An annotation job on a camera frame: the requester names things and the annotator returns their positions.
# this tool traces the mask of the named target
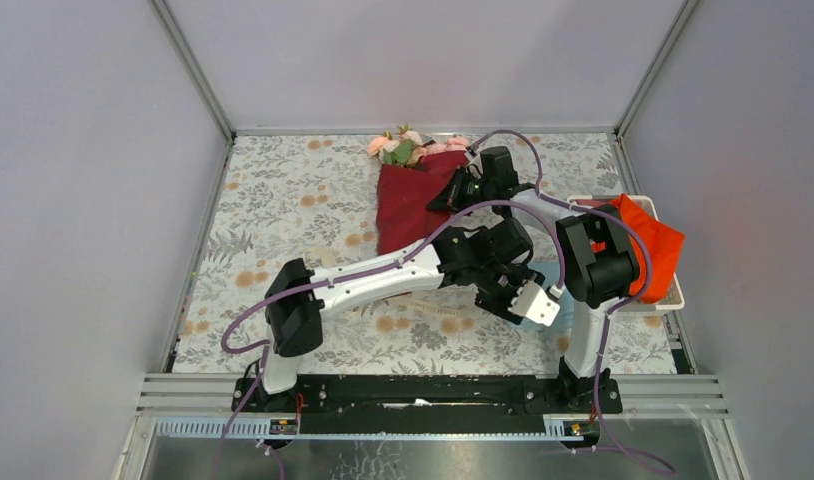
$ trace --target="floral pattern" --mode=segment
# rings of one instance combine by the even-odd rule
[[[372,136],[244,136],[236,139],[224,191],[206,240],[206,253],[186,308],[179,373],[241,372],[258,353],[231,356],[222,332],[248,306],[262,300],[274,275],[293,258],[311,268],[376,255],[377,179],[369,158]],[[545,175],[542,188],[573,194],[618,194],[619,175],[603,134],[534,135]],[[521,140],[507,145],[523,181],[536,165]],[[493,224],[476,212],[462,225]],[[548,236],[532,232],[535,260],[556,258]],[[474,288],[448,287],[372,302],[324,328],[324,344],[305,355],[301,373],[342,374],[552,374],[569,345],[569,331],[516,326],[473,305]],[[658,317],[613,322],[609,359],[621,373],[674,373]],[[232,335],[233,345],[262,339],[258,313]]]

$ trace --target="white wall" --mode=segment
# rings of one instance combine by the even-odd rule
[[[814,0],[707,1],[628,138],[752,478],[814,478]]]
[[[231,122],[612,126],[682,0],[173,0]]]
[[[0,2],[0,479],[109,478],[222,157],[148,2]]]

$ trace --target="light blue cloth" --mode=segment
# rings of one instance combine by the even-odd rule
[[[545,282],[542,285],[543,288],[548,288],[560,278],[560,264],[557,262],[533,262],[528,264],[528,267],[530,267],[531,270],[536,270],[545,275]],[[557,314],[557,318],[554,319],[554,323],[548,328],[565,330],[571,327],[574,311],[575,299],[572,298],[568,290],[564,290],[563,295],[560,296],[560,312]],[[526,326],[529,329],[546,328],[528,319],[522,320],[522,326]]]

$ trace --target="white basket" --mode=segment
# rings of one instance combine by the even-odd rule
[[[579,200],[601,200],[609,201],[615,196],[607,195],[572,195],[567,198],[569,203],[578,203]],[[643,208],[652,218],[660,220],[657,217],[657,210],[654,208],[654,202],[645,195],[628,195],[628,198],[634,201],[637,205]],[[654,314],[663,315],[670,310],[680,310],[684,308],[684,293],[681,292],[681,285],[678,283],[678,275],[672,275],[672,283],[669,284],[669,289],[666,291],[666,296],[657,303],[641,303],[634,302],[626,305],[616,312],[617,315],[640,315],[640,314]]]

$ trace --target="orange cloth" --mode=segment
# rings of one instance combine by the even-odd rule
[[[651,256],[652,270],[651,285],[640,298],[644,303],[655,303],[666,296],[672,275],[678,268],[678,258],[681,256],[681,246],[684,244],[684,234],[664,225],[650,217],[645,210],[628,198],[627,195],[614,198],[610,204],[619,209],[622,221],[633,228],[640,236],[648,253]],[[645,282],[645,260],[637,242],[631,239],[634,253],[640,264],[640,276],[631,284],[631,295],[636,295]]]

